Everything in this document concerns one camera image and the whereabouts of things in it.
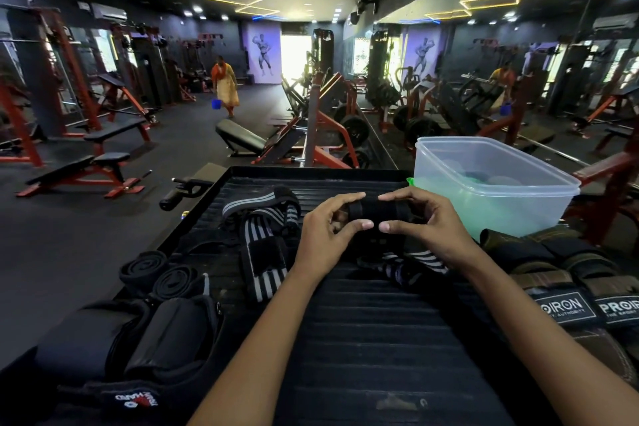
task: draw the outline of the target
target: transparent plastic box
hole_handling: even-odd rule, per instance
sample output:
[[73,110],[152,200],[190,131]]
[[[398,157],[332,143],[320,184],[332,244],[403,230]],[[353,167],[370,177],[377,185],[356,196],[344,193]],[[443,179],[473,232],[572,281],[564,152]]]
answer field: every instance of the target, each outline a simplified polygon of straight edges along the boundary
[[475,239],[482,229],[525,236],[556,225],[579,180],[491,138],[417,141],[415,185],[449,198]]

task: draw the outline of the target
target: gym floor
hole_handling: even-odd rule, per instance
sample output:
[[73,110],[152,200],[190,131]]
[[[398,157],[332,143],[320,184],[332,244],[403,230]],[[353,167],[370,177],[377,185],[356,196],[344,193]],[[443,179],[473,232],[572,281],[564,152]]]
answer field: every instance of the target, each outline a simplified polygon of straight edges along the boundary
[[[0,166],[0,214],[4,216],[0,222],[0,329],[5,337],[0,341],[0,368],[68,313],[111,297],[119,288],[118,268],[179,222],[182,211],[193,202],[185,199],[173,212],[158,206],[174,188],[172,177],[192,175],[207,162],[250,163],[251,159],[228,157],[226,145],[215,133],[226,111],[212,110],[210,101],[210,94],[202,94],[196,102],[159,113],[160,125],[149,131],[152,149],[140,148],[142,140],[135,130],[107,141],[108,152],[132,153],[132,161],[122,168],[125,178],[153,170],[143,181],[146,188],[137,195],[108,201],[102,197],[106,190],[73,187],[18,199],[14,193],[43,170],[27,164]],[[280,85],[244,87],[240,103],[235,121],[264,137],[273,133],[268,119],[287,114]],[[38,150],[47,168],[93,151],[83,140],[40,144]]]

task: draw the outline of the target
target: air conditioner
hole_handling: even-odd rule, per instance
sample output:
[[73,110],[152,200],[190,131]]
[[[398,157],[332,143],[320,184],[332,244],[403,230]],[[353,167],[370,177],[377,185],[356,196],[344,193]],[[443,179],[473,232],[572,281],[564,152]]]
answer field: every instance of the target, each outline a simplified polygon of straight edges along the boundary
[[639,14],[624,14],[622,16],[602,17],[595,21],[595,30],[632,29],[635,27]]
[[96,19],[108,19],[110,21],[126,21],[126,10],[117,7],[109,7],[101,3],[92,3],[93,15]]

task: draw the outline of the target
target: weight plate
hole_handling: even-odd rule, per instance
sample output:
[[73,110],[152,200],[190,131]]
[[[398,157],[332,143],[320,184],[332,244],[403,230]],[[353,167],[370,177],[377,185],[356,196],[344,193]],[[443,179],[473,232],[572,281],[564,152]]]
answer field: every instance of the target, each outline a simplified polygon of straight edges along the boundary
[[408,116],[408,107],[401,106],[395,110],[395,115],[393,115],[393,124],[395,128],[399,131],[404,131],[406,129],[406,120]]
[[442,136],[442,128],[427,116],[411,118],[406,124],[404,136],[410,145],[415,145],[417,139],[423,136]]
[[[357,155],[357,163],[359,164],[360,168],[364,169],[364,168],[369,168],[371,166],[371,158],[368,156],[366,152],[364,152],[363,150],[356,150],[355,155]],[[351,158],[350,153],[347,153],[346,155],[344,155],[344,158],[342,158],[342,162],[344,162],[346,165],[349,165],[355,168],[355,165],[353,165],[353,159]]]
[[346,116],[346,105],[339,105],[335,109],[335,114],[333,115],[333,119],[337,123],[341,123],[345,116]]
[[[354,147],[361,147],[363,142],[368,139],[370,129],[368,128],[368,123],[357,115],[348,115],[342,119],[340,122],[346,131],[348,131],[348,135],[351,138],[351,143]],[[340,139],[343,144],[346,144],[344,140],[344,136],[340,133]]]

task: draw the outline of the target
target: hand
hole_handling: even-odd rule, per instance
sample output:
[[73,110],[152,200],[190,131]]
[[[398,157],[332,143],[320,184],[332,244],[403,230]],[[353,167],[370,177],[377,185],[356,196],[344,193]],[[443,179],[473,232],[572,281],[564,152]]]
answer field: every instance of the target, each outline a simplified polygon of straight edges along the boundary
[[380,195],[379,200],[409,200],[428,219],[427,224],[384,221],[379,223],[380,231],[413,236],[445,264],[460,271],[486,256],[446,197],[411,186]]
[[364,196],[364,192],[336,195],[306,214],[300,247],[291,272],[304,273],[319,283],[335,267],[355,233],[374,226],[372,221],[365,219],[343,225],[345,215],[340,209]]

